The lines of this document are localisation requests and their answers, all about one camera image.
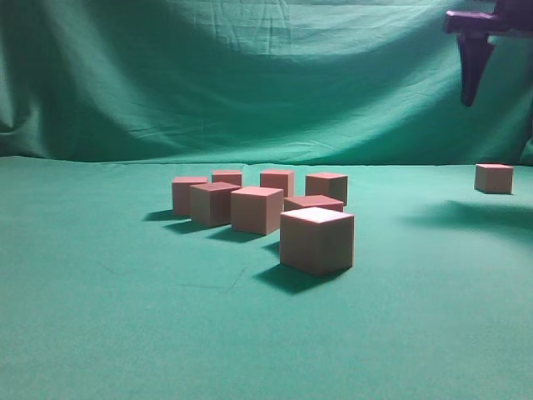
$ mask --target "green tabletop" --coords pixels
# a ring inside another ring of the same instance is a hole
[[[171,180],[349,175],[354,268],[174,219]],[[0,158],[0,399],[533,398],[533,168]]]

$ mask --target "cube side face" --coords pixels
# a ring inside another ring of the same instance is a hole
[[[291,198],[286,197],[283,200],[283,211],[297,210],[298,208],[301,208],[301,206]]]
[[[266,198],[266,221],[263,234],[268,235],[280,228],[280,215],[283,212],[283,194],[280,190]]]
[[[280,263],[316,275],[320,254],[317,225],[299,218],[281,215]]]
[[[230,171],[220,171],[213,172],[212,174],[213,182],[225,182],[231,183],[233,185],[242,186],[242,173],[240,171],[230,172]]]
[[[495,194],[511,194],[513,188],[513,170],[508,168],[488,171],[486,191]]]
[[[329,197],[348,204],[348,177],[336,177],[330,182]]]
[[[294,172],[274,173],[263,171],[260,176],[262,188],[283,189],[283,196],[294,196]]]
[[[191,220],[211,226],[211,194],[207,190],[192,186],[190,189]]]
[[[339,213],[344,212],[343,202],[332,202],[332,203],[319,205],[318,207],[325,208],[326,210],[338,211]]]
[[[325,222],[321,229],[321,251],[317,274],[324,275],[353,267],[355,256],[355,217]]]
[[[306,196],[329,196],[330,185],[329,180],[323,177],[306,176]]]
[[[476,166],[476,180],[474,189],[484,192],[486,188],[486,168],[483,165]]]
[[[211,226],[227,225],[232,221],[232,192],[235,189],[223,189],[211,194]]]
[[[232,192],[231,223],[234,230],[264,234],[267,230],[266,214],[266,197]]]
[[[475,189],[488,194],[512,194],[513,168],[507,166],[476,167]]]
[[[176,178],[172,181],[172,211],[175,216],[191,215],[191,186],[207,183],[206,177]]]

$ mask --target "wooden cube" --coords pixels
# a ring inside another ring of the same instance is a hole
[[[232,228],[268,235],[279,229],[283,190],[272,187],[243,187],[232,192]]]
[[[341,173],[309,173],[306,175],[306,196],[321,194],[348,204],[348,176]]]
[[[261,172],[260,186],[262,188],[283,189],[283,196],[294,196],[294,172],[284,169],[266,169]]]
[[[477,164],[474,188],[489,194],[512,194],[513,167],[502,164]]]
[[[191,220],[207,227],[232,221],[232,192],[240,186],[226,182],[191,186]]]
[[[314,196],[294,196],[285,197],[284,211],[297,210],[299,208],[320,207],[333,211],[344,211],[344,204],[341,200],[336,200],[328,196],[317,194]]]
[[[175,177],[172,179],[172,212],[178,217],[191,214],[191,186],[207,183],[207,177]]]
[[[281,214],[280,262],[311,275],[349,269],[354,263],[355,216],[321,207]]]
[[[242,186],[242,172],[238,170],[218,170],[212,172],[212,182],[225,182]]]

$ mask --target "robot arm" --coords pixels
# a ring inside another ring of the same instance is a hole
[[[444,31],[457,34],[461,55],[461,102],[470,107],[495,48],[489,37],[533,36],[533,0],[496,0],[492,13],[448,11]]]

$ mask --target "cube top face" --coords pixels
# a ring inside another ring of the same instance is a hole
[[[218,169],[213,171],[212,175],[242,175],[242,171],[237,169]]]
[[[186,183],[186,184],[202,184],[207,183],[207,177],[175,177],[172,179],[172,183]]]
[[[233,193],[235,194],[243,194],[247,196],[260,196],[260,197],[268,197],[272,194],[276,194],[278,192],[283,192],[283,189],[276,189],[273,187],[258,187],[258,186],[247,186],[243,187],[241,189],[237,189]]]
[[[351,214],[328,210],[321,207],[300,208],[292,211],[285,211],[281,214],[284,218],[296,218],[308,221],[309,223],[329,223],[345,218],[353,218]]]
[[[234,185],[232,183],[214,182],[214,183],[203,183],[200,185],[194,185],[191,188],[196,188],[196,189],[204,190],[207,192],[217,192],[220,190],[230,190],[230,189],[237,190],[239,187],[240,186]]]
[[[287,201],[298,204],[302,207],[312,207],[313,205],[339,205],[343,204],[342,201],[336,200],[328,196],[321,194],[311,195],[311,196],[294,196],[287,197]]]
[[[322,178],[322,179],[335,179],[335,178],[346,178],[347,175],[342,173],[333,173],[333,172],[319,172],[319,173],[310,173],[307,175],[312,178]]]
[[[513,167],[509,165],[504,164],[476,164],[479,168],[486,168],[486,169],[513,169]]]
[[[294,172],[289,169],[266,169],[261,172],[265,175],[292,175]]]

